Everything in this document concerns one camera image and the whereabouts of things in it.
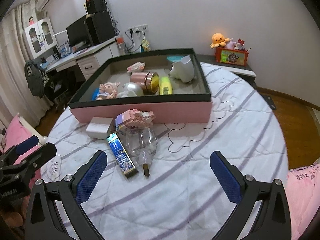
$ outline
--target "white charger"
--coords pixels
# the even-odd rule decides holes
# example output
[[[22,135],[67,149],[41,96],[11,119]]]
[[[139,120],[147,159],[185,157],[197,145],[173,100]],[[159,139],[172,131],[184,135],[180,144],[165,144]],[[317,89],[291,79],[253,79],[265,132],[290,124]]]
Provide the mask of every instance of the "white charger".
[[[115,128],[114,118],[94,117],[85,131],[91,138],[106,140]]]

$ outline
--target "pink blanket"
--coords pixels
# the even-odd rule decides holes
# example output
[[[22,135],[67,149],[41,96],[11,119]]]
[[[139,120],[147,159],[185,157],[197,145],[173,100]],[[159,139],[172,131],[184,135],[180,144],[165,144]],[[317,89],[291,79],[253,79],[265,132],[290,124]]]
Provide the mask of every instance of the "pink blanket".
[[[19,121],[19,117],[16,115],[12,121],[10,122],[8,128],[7,128],[7,135],[6,135],[6,144],[4,151],[7,151],[10,147],[13,145],[17,145],[26,139],[30,138],[32,136],[31,132],[27,130]],[[14,164],[19,164],[24,158],[29,156],[31,153],[33,153],[36,149],[38,149],[39,146],[36,145],[31,150],[27,151],[25,154],[21,155],[17,161]],[[36,171],[36,176],[31,179],[29,183],[29,187],[32,188],[35,184],[37,179],[40,179],[40,169]]]
[[[290,170],[285,192],[288,199],[292,240],[308,227],[320,206],[320,165]]]

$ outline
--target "blue gripper pad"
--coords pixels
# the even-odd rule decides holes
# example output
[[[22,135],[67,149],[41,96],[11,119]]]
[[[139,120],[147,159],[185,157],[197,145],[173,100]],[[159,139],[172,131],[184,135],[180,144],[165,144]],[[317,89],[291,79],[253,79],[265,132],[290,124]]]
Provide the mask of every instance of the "blue gripper pad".
[[[39,143],[39,139],[37,136],[31,136],[27,140],[23,141],[22,143],[18,144],[16,146],[16,154],[17,155],[23,155],[28,150],[31,150],[34,146],[36,146]]]
[[[229,170],[233,166],[230,165],[219,151],[216,151],[210,156],[210,167],[228,199],[233,203],[239,204],[242,199],[241,185]]]
[[[105,152],[99,151],[98,157],[94,155],[92,159],[93,158],[96,158],[95,161],[87,169],[86,173],[80,179],[79,183],[76,186],[76,201],[79,205],[89,199],[94,187],[97,185],[98,180],[100,179],[101,174],[107,166],[107,155]]]

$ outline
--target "window curtain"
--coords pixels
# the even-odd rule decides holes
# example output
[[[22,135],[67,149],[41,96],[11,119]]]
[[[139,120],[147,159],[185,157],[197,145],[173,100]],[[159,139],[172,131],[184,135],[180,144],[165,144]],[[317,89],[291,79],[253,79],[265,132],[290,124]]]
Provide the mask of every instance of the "window curtain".
[[[0,120],[4,125],[20,113],[35,127],[50,108],[45,97],[31,94],[24,74],[30,58],[22,33],[29,26],[30,16],[37,22],[35,0],[11,10],[0,22]]]

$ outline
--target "bed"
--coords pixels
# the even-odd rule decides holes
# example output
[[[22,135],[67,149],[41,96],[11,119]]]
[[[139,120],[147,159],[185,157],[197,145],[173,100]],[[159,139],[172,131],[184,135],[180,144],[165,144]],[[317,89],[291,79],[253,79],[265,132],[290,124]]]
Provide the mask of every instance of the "bed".
[[[124,177],[105,140],[87,136],[67,108],[48,141],[57,156],[41,168],[45,182],[63,179],[103,150],[108,157],[99,182],[82,204],[98,231],[108,240],[212,239],[231,214],[234,204],[224,194],[209,165],[219,150],[243,174],[260,181],[278,178],[286,184],[288,159],[279,123],[246,81],[219,66],[202,63],[212,93],[209,123],[155,124],[159,138],[150,177]],[[71,237],[76,233],[58,204]],[[240,238],[247,235],[255,206]]]

